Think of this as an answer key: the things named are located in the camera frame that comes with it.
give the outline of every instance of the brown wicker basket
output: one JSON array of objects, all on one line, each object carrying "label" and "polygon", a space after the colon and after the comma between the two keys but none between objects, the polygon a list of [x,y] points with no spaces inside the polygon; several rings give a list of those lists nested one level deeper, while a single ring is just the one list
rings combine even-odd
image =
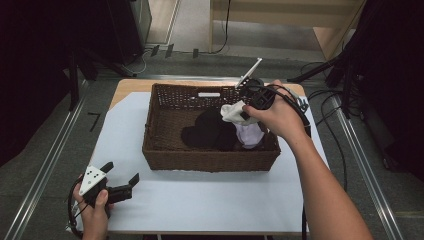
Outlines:
[{"label": "brown wicker basket", "polygon": [[[215,93],[219,96],[199,96]],[[206,172],[269,171],[280,155],[277,136],[265,129],[260,149],[219,151],[192,148],[181,140],[181,130],[193,126],[209,107],[240,100],[232,86],[199,87],[153,84],[144,133],[143,154],[152,170]]]}]

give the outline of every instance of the gray floor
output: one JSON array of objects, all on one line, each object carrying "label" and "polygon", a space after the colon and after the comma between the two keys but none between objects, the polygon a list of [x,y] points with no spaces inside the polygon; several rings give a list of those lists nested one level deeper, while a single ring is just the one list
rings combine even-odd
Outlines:
[{"label": "gray floor", "polygon": [[[304,59],[303,50],[295,51],[289,47],[289,44],[285,46],[286,49],[290,50],[290,57],[277,59],[273,56],[261,56],[265,60],[258,67],[255,76],[266,80],[286,79],[295,77],[301,71],[304,72],[316,66],[316,64],[311,64],[304,67],[309,62],[319,59],[315,59],[315,57]],[[234,56],[231,54],[227,56],[200,55],[199,58],[193,59],[190,54],[173,53],[172,57],[165,58],[165,53],[161,51],[154,57],[145,55],[147,67],[144,72],[137,75],[137,78],[142,81],[143,78],[151,78],[153,75],[239,77],[255,63],[255,60],[251,56]],[[142,70],[144,69],[144,62],[139,59],[128,67],[134,71]],[[25,228],[20,239],[75,239],[74,236],[65,231],[67,213],[64,200],[75,177],[84,171],[90,159],[111,98],[121,79],[120,76],[101,66],[98,66],[98,70],[97,81],[88,83],[87,97],[81,112],[60,155],[58,155],[57,162],[51,166],[52,172],[47,176],[48,181],[44,189],[41,189],[42,195],[39,201],[35,201],[36,204],[28,207],[30,218],[27,223],[24,223]],[[324,74],[319,74],[312,80],[305,81],[302,85],[306,92],[310,94],[318,89],[326,89],[324,77]],[[325,96],[320,96],[311,101],[315,121],[321,119],[320,108],[324,98]],[[49,150],[69,114],[69,103],[70,99],[67,96],[40,127],[24,151],[0,168],[0,218],[3,220],[0,227],[0,237],[6,236],[22,201],[30,190],[40,168],[42,168],[43,162],[47,156],[50,156]],[[325,105],[326,112],[331,108],[333,108],[331,103]],[[90,129],[93,127],[95,116],[89,113],[101,114],[93,131],[90,131]],[[390,239],[386,234],[336,115],[329,118],[329,124],[339,139],[346,156],[349,195],[358,206],[375,239]],[[407,172],[395,173],[386,170],[381,155],[365,124],[357,118],[352,119],[352,124],[382,191],[396,216],[404,239],[423,239],[424,183]],[[334,139],[325,124],[321,124],[318,130],[330,168],[342,184],[342,162]],[[140,239],[140,236],[112,234],[111,239]],[[300,239],[300,237],[279,236],[275,239]]]}]

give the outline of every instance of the white table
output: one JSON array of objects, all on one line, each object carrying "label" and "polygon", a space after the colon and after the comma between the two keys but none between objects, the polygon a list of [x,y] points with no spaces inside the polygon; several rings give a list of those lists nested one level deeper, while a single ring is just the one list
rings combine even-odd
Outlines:
[{"label": "white table", "polygon": [[[114,105],[91,159],[90,164],[98,168],[114,163],[107,175],[111,187],[127,184],[140,173],[133,198],[115,204],[109,231],[193,235],[301,232],[302,192],[294,156],[284,140],[279,139],[281,155],[269,172],[152,171],[141,151],[149,99],[149,92],[133,92]],[[326,161],[310,110],[306,115],[313,141]]]}]

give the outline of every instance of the fingers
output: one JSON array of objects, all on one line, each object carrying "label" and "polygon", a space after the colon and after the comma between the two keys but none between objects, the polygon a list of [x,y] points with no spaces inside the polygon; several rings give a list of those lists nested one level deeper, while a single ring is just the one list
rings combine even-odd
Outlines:
[{"label": "fingers", "polygon": [[249,116],[254,117],[254,118],[258,119],[258,120],[261,120],[262,111],[259,111],[259,110],[255,109],[254,107],[249,106],[249,105],[244,105],[242,109]]},{"label": "fingers", "polygon": [[108,192],[106,189],[103,189],[99,192],[99,194],[97,195],[96,198],[96,208],[99,207],[104,207],[107,203],[107,199],[108,199]]},{"label": "fingers", "polygon": [[105,214],[105,205],[107,204],[108,192],[103,189],[99,192],[96,198],[96,207],[94,208],[94,214]]},{"label": "fingers", "polygon": [[75,186],[74,191],[73,191],[73,193],[72,193],[72,195],[73,195],[74,199],[75,199],[77,202],[81,202],[81,201],[83,201],[83,200],[84,200],[84,199],[82,198],[82,196],[80,196],[80,195],[79,195],[79,191],[80,191],[80,189],[81,189],[81,183],[78,183],[78,184]]}]

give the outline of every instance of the table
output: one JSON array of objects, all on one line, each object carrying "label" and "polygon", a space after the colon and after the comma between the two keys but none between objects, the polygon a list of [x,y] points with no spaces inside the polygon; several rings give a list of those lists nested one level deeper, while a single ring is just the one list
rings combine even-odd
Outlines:
[{"label": "table", "polygon": [[[115,204],[109,231],[134,234],[281,235],[301,232],[303,206],[293,154],[280,139],[281,155],[269,172],[151,171],[142,154],[151,85],[235,85],[235,82],[124,79],[118,84],[90,164],[109,161],[108,186],[140,173],[133,198]],[[287,84],[300,95],[300,85]],[[311,112],[312,136],[325,154]]]},{"label": "table", "polygon": [[[324,57],[329,60],[355,28],[365,0],[237,0],[229,21],[313,27]],[[225,21],[228,0],[210,0],[209,52],[213,21]]]}]

